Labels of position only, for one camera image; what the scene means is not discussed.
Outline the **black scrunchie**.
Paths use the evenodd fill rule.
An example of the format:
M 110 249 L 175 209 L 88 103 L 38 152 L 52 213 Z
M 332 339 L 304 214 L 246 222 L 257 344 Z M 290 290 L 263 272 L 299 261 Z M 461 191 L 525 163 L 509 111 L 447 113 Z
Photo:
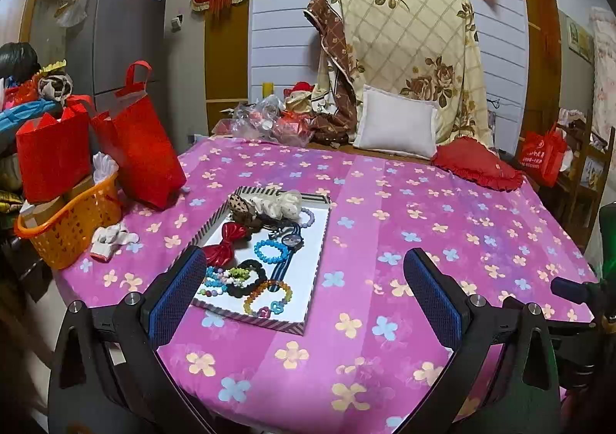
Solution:
M 226 271 L 226 293 L 235 299 L 242 299 L 266 280 L 267 275 L 262 264 L 248 259 Z

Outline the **red satin bow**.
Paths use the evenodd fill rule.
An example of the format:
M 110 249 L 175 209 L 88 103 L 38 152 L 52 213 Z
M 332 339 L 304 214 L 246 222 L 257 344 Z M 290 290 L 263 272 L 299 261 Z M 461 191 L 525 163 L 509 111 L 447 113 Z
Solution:
M 224 268 L 235 255 L 235 243 L 243 241 L 251 236 L 251 232 L 245 225 L 235 221 L 228 221 L 221 228 L 221 240 L 219 243 L 203 246 L 207 264 L 211 267 Z

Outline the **leopard print bow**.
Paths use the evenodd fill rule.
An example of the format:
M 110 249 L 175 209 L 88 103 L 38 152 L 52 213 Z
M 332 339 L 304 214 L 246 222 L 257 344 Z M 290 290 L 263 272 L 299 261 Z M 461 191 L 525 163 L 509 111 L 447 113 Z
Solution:
M 263 221 L 250 202 L 236 193 L 231 194 L 226 202 L 229 205 L 233 221 L 243 225 L 251 232 L 258 232 L 262 229 Z

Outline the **blue striped strap watch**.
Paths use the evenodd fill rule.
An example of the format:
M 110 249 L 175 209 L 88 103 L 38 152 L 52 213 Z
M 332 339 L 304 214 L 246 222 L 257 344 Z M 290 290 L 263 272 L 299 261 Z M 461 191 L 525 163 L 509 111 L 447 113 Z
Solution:
M 267 239 L 259 240 L 254 252 L 262 263 L 274 266 L 270 280 L 282 282 L 293 256 L 304 246 L 302 227 L 292 220 L 270 220 L 264 228 Z

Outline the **cream fluffy scrunchie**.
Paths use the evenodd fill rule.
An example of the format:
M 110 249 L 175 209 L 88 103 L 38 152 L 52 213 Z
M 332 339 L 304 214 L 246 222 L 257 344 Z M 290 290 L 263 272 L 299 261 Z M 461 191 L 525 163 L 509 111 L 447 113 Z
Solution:
M 254 194 L 246 199 L 256 212 L 270 219 L 298 221 L 302 211 L 302 196 L 290 190 L 280 194 Z

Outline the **pink floral bed sheet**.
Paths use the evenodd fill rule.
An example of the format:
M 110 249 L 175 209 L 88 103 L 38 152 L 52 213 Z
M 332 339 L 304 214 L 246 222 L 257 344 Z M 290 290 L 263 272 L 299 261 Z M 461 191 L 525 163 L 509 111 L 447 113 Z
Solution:
M 187 392 L 238 421 L 297 433 L 393 431 L 450 356 L 403 277 L 414 247 L 493 305 L 513 296 L 551 319 L 591 317 L 550 291 L 555 277 L 585 282 L 593 272 L 529 186 L 496 192 L 422 164 L 239 139 L 205 139 L 179 162 L 186 194 L 163 212 L 135 206 L 125 216 L 137 243 L 107 263 L 82 255 L 56 282 L 64 300 L 114 305 L 144 290 L 237 188 L 328 197 L 303 335 L 192 308 L 162 347 Z

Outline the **white gloves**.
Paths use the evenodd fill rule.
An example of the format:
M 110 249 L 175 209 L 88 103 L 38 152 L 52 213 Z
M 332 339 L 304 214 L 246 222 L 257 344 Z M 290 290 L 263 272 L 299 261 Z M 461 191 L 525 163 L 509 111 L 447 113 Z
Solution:
M 138 243 L 137 233 L 129 232 L 123 221 L 97 228 L 91 239 L 90 256 L 100 262 L 109 262 L 121 246 Z

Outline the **orange plastic basket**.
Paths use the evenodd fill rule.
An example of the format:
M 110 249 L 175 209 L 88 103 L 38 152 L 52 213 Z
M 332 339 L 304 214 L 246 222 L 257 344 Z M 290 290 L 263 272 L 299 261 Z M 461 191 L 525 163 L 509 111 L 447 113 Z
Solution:
M 78 194 L 43 225 L 26 228 L 22 217 L 13 224 L 20 239 L 29 240 L 34 250 L 52 269 L 71 266 L 90 246 L 99 227 L 115 225 L 122 219 L 117 186 L 118 172 Z

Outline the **wooden chair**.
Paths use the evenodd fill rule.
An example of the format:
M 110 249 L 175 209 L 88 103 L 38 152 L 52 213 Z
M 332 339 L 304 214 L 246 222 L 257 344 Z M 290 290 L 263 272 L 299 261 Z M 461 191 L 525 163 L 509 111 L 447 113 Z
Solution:
M 585 252 L 599 212 L 615 148 L 615 128 L 608 138 L 593 129 L 593 111 L 585 119 L 556 126 L 571 142 L 571 163 L 556 180 L 562 199 L 556 208 L 556 220 L 582 253 Z

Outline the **striped white tray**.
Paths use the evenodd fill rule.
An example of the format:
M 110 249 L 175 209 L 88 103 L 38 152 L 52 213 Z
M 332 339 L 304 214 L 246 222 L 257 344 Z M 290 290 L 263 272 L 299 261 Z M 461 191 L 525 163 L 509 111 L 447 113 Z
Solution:
M 301 193 L 297 219 L 257 218 L 262 227 L 230 238 L 232 205 L 226 200 L 190 243 L 230 253 L 222 267 L 206 269 L 192 305 L 245 324 L 303 335 L 314 295 L 331 200 Z

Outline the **red shopping bag right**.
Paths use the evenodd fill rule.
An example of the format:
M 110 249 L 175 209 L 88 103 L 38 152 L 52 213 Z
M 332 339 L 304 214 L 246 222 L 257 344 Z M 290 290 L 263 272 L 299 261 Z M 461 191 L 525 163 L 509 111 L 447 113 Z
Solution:
M 542 187 L 553 187 L 561 171 L 567 142 L 557 124 L 544 134 L 527 132 L 518 154 L 522 170 Z

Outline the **red gift bag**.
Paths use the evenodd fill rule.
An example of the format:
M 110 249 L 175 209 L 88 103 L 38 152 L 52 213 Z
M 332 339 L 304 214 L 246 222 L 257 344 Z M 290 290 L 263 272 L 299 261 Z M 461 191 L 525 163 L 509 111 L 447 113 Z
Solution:
M 153 209 L 165 210 L 176 201 L 186 175 L 146 91 L 147 81 L 136 79 L 139 68 L 145 75 L 152 73 L 148 62 L 132 62 L 124 86 L 115 92 L 116 105 L 95 114 L 91 125 L 100 150 L 119 166 L 124 194 Z
M 61 118 L 46 113 L 17 132 L 17 154 L 25 199 L 50 202 L 68 193 L 91 172 L 89 95 L 70 95 Z

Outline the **red ruffled cushion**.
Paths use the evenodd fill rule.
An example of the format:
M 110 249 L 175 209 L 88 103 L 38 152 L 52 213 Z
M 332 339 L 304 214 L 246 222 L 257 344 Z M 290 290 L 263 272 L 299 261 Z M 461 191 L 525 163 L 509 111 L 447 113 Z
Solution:
M 431 164 L 459 178 L 496 191 L 514 191 L 524 183 L 524 175 L 488 150 L 479 141 L 462 136 L 441 145 Z

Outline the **white small pillow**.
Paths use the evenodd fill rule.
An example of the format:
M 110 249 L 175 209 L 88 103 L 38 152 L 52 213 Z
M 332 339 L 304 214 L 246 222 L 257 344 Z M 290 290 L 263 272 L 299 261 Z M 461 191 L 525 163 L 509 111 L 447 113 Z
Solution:
M 437 152 L 437 108 L 365 86 L 353 146 L 430 160 Z

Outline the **clear plastic bag pile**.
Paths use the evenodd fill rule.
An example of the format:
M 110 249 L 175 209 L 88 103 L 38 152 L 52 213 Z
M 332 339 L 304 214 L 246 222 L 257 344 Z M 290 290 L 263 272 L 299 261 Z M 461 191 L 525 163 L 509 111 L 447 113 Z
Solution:
M 216 122 L 212 134 L 296 147 L 306 147 L 313 137 L 311 116 L 287 110 L 274 94 L 255 103 L 238 103 L 229 117 Z

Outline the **grey refrigerator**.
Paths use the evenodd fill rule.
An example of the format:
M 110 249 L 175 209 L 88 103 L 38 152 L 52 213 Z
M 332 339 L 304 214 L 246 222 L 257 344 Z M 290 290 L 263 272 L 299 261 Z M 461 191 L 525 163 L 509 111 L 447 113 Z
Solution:
M 89 95 L 98 112 L 117 107 L 116 92 L 125 84 L 127 68 L 143 60 L 151 75 L 136 70 L 137 81 L 147 81 L 157 116 L 168 121 L 166 0 L 78 0 L 71 7 L 75 22 L 66 28 L 66 71 L 75 94 Z

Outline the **floral beige quilt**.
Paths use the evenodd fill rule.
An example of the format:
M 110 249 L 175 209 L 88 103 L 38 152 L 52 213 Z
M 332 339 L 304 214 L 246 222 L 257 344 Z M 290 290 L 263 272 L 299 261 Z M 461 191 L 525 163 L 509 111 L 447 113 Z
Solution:
M 310 0 L 321 53 L 312 93 L 316 140 L 355 139 L 364 90 L 376 87 L 437 110 L 437 143 L 492 141 L 471 0 Z

